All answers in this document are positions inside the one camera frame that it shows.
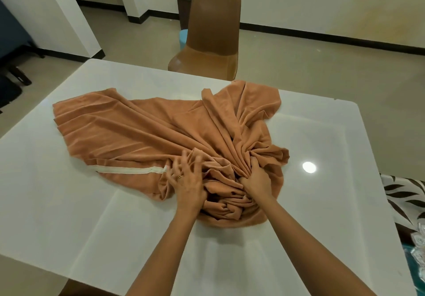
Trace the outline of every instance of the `dark wooden cabinet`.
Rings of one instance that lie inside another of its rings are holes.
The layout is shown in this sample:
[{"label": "dark wooden cabinet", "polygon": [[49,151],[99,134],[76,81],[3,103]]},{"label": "dark wooden cabinet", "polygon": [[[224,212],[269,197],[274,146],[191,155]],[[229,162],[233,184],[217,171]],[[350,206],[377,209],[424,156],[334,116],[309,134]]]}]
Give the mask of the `dark wooden cabinet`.
[{"label": "dark wooden cabinet", "polygon": [[178,15],[180,17],[180,29],[185,30],[189,26],[190,5],[192,0],[177,0]]}]

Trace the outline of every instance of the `leather chair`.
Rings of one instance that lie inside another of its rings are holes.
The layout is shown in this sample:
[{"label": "leather chair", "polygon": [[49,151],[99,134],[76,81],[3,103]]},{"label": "leather chair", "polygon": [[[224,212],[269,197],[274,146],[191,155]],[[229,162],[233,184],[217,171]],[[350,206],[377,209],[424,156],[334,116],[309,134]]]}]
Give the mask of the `leather chair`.
[{"label": "leather chair", "polygon": [[192,0],[186,46],[168,71],[234,80],[240,19],[241,0]]}]

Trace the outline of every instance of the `white table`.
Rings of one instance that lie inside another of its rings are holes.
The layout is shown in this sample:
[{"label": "white table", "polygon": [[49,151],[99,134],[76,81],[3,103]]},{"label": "white table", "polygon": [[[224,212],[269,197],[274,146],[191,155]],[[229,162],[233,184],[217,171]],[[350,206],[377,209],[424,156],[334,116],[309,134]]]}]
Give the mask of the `white table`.
[{"label": "white table", "polygon": [[[0,254],[124,295],[173,217],[69,156],[52,104],[109,87],[128,99],[197,100],[227,81],[89,60],[0,139]],[[415,295],[356,104],[280,90],[268,122],[290,150],[278,201],[382,296]],[[315,173],[301,165],[310,161]],[[270,224],[196,223],[174,295],[308,295]]]}]

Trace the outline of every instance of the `orange cloth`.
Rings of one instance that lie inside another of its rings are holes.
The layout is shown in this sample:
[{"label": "orange cloth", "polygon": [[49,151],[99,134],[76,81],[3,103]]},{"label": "orange cloth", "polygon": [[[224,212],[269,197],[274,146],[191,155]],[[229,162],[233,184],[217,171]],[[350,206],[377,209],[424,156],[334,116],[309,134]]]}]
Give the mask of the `orange cloth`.
[{"label": "orange cloth", "polygon": [[[91,92],[53,105],[55,122],[71,156],[87,165],[160,169],[190,151],[189,163],[202,155],[207,201],[198,219],[221,228],[266,221],[238,178],[251,174],[250,156],[258,159],[278,196],[288,150],[272,144],[264,119],[280,106],[279,91],[234,81],[202,100],[151,98],[127,100],[116,89]],[[164,200],[174,193],[165,173],[99,173],[110,181]]]}]

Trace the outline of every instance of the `chair backrest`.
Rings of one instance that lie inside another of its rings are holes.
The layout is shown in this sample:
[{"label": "chair backrest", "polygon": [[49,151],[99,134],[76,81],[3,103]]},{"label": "chair backrest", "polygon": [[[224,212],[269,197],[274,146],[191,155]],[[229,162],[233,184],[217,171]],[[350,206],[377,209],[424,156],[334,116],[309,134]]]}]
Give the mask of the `chair backrest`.
[{"label": "chair backrest", "polygon": [[192,0],[186,45],[200,52],[236,54],[240,20],[241,0]]}]

